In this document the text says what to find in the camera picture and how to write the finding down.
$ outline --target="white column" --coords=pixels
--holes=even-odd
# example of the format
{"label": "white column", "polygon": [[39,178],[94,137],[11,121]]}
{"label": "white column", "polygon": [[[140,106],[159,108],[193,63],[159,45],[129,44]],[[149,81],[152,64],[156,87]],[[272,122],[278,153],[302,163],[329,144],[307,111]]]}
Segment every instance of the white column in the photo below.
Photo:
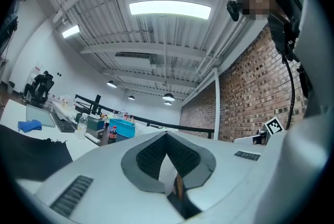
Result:
{"label": "white column", "polygon": [[216,83],[216,119],[214,121],[214,134],[213,139],[218,140],[219,135],[219,120],[220,120],[220,89],[219,89],[219,76],[217,68],[212,69],[214,72],[214,81]]}

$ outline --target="office chair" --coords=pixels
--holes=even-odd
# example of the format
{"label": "office chair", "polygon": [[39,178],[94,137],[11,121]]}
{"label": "office chair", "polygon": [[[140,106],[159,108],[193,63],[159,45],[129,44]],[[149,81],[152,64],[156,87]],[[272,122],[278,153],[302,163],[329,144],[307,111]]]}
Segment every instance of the office chair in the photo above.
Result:
{"label": "office chair", "polygon": [[47,79],[51,80],[51,81],[52,81],[52,79],[53,79],[53,76],[50,75],[50,74],[45,75],[45,77],[46,77]]}
{"label": "office chair", "polygon": [[50,79],[45,79],[41,82],[35,92],[31,96],[30,104],[32,106],[42,108],[43,104],[47,101],[47,94],[49,93],[50,89],[53,87],[54,81]]}

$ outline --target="ceiling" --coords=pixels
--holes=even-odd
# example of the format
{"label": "ceiling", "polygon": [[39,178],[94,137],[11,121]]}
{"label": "ceiling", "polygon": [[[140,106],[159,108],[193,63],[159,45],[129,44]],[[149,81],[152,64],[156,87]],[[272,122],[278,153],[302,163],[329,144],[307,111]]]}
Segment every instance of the ceiling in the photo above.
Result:
{"label": "ceiling", "polygon": [[[137,1],[146,0],[50,0],[49,12],[59,32],[79,24],[80,34],[69,37],[68,43],[106,81],[133,91],[161,96],[168,91],[186,99],[229,57],[245,25],[252,24],[244,17],[233,22],[225,9],[228,0],[175,0],[210,6],[208,20],[132,16],[129,3]],[[117,52],[125,52],[125,58],[115,56]],[[141,59],[132,62],[131,53],[146,57],[139,54]]]}

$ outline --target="black cable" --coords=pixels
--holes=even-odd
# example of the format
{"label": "black cable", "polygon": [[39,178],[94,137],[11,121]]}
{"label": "black cable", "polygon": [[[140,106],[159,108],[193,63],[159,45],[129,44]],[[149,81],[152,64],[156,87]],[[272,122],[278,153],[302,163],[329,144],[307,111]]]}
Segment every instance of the black cable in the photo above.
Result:
{"label": "black cable", "polygon": [[294,84],[293,84],[293,78],[292,78],[292,73],[288,64],[288,60],[287,58],[285,58],[284,56],[283,58],[283,62],[285,63],[287,69],[288,69],[288,73],[289,73],[289,77],[290,77],[290,81],[291,81],[291,88],[292,88],[292,92],[291,92],[291,103],[290,103],[290,112],[289,112],[289,117],[288,117],[288,122],[287,122],[287,126],[286,126],[286,130],[289,129],[290,127],[290,122],[291,122],[291,117],[292,117],[292,113],[293,113],[293,107],[294,107]]}

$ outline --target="water bottle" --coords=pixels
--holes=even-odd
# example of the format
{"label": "water bottle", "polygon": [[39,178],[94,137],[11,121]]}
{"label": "water bottle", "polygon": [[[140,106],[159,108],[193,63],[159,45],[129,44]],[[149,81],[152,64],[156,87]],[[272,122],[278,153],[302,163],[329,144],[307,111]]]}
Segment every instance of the water bottle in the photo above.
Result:
{"label": "water bottle", "polygon": [[78,139],[84,139],[88,124],[88,114],[83,113],[78,122],[77,133],[75,134]]}
{"label": "water bottle", "polygon": [[75,98],[74,101],[73,101],[73,105],[72,105],[73,110],[75,110],[76,106],[77,106],[77,98]]}
{"label": "water bottle", "polygon": [[123,117],[124,117],[124,112],[125,112],[125,110],[123,110],[122,112],[120,112],[120,115],[118,116],[119,119],[123,119]]}

